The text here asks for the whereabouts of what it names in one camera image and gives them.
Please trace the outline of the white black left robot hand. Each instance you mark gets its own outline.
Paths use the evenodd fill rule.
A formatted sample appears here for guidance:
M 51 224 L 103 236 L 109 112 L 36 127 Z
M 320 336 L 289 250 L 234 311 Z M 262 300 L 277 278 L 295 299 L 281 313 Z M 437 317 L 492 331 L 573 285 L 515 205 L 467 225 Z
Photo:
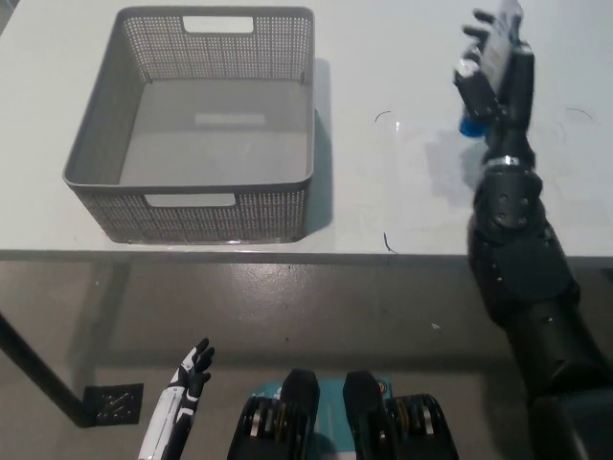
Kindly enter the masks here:
M 138 459 L 179 459 L 193 426 L 215 348 L 208 337 L 195 345 L 176 368 L 160 394 Z

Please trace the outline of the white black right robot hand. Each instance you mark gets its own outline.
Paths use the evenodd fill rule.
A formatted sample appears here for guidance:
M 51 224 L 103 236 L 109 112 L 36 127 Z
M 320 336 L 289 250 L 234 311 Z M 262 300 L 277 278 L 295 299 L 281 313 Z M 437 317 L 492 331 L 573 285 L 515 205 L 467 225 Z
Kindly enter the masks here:
M 464 26 L 473 43 L 454 69 L 453 83 L 464 103 L 459 131 L 482 137 L 487 150 L 482 166 L 535 167 L 527 139 L 534 99 L 534 53 L 519 37 L 521 6 L 511 1 L 497 14 L 475 9 L 485 29 Z

